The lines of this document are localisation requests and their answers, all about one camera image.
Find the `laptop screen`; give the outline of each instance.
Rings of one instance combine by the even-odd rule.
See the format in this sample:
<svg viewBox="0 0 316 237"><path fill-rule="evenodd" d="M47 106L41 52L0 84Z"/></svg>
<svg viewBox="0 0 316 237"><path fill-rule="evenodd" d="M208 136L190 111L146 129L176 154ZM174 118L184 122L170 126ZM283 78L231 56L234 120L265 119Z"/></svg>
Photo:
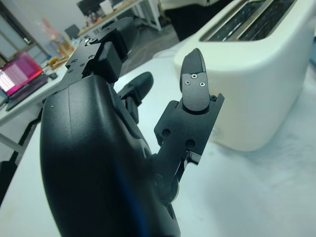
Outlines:
<svg viewBox="0 0 316 237"><path fill-rule="evenodd" d="M41 73L40 66L24 52L0 69L0 87L12 95Z"/></svg>

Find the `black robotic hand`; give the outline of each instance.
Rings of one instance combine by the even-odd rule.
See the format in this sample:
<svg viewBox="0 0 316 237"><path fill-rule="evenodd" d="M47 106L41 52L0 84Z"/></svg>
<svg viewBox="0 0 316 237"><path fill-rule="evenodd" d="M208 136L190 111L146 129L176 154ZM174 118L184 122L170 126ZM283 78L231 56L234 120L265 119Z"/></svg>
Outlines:
<svg viewBox="0 0 316 237"><path fill-rule="evenodd" d="M161 149L152 155L137 127L151 74L113 89L136 37L125 18L81 42L44 105L42 178L63 237L180 236L171 202L187 163L198 164L224 97L209 95L195 49L183 63L183 98L169 103L155 127Z"/></svg>

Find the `screw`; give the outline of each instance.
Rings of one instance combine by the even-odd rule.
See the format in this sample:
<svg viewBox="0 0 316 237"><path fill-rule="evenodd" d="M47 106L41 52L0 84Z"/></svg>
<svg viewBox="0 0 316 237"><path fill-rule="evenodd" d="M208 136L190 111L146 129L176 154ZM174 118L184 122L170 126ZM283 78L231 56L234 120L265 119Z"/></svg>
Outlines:
<svg viewBox="0 0 316 237"><path fill-rule="evenodd" d="M170 135L170 130L169 129L164 129L163 131L162 131L162 135L164 136L164 137L168 137L169 135Z"/></svg>
<svg viewBox="0 0 316 237"><path fill-rule="evenodd" d="M187 148L193 148L196 146L196 143L190 139L186 142L186 146L187 146Z"/></svg>
<svg viewBox="0 0 316 237"><path fill-rule="evenodd" d="M216 96L215 95L211 95L210 97L209 97L209 99L211 100L211 101L216 101Z"/></svg>

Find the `white table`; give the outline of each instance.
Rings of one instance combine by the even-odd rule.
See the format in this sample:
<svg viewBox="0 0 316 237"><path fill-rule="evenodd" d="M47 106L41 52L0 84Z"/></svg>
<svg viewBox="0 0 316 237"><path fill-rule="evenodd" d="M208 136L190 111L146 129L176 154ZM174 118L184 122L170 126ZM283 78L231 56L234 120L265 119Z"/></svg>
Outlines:
<svg viewBox="0 0 316 237"><path fill-rule="evenodd" d="M0 126L4 125L6 122L10 121L14 117L18 116L19 114L26 111L30 107L36 105L37 103L42 102L43 99L47 98L49 95L55 92L54 89L56 88L58 83L61 81L61 79L64 77L67 71L67 68L65 67L65 65L61 65L59 68L57 68L54 71L58 75L56 79L54 80L49 79L48 83L46 83L37 91L35 91L30 96L25 98L21 103L19 103L10 111L5 110L6 106L4 106L0 110ZM17 144L16 142L4 136L3 134L0 134L0 142L6 144L7 146L11 147L13 150L19 153L23 152L25 149L19 144Z"/></svg>
<svg viewBox="0 0 316 237"><path fill-rule="evenodd" d="M119 90L145 71L153 74L139 127L154 153L154 126L168 102L181 98L172 58L165 55L115 86ZM315 101L316 73L309 67L302 94L268 145L246 153L207 144L200 164L186 169L173 203L182 237L316 236ZM0 236L59 236L43 189L39 144L40 126L1 205Z"/></svg>

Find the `wall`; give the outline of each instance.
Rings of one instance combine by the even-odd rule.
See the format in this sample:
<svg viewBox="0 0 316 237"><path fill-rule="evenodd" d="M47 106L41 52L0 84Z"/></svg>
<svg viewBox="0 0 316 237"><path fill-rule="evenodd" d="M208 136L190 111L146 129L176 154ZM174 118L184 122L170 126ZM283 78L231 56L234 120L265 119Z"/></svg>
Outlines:
<svg viewBox="0 0 316 237"><path fill-rule="evenodd" d="M76 24L79 28L84 25L84 16L76 3L79 0L1 0L12 12L25 29L41 44L49 41L48 37L35 21L45 17L55 30L64 30Z"/></svg>

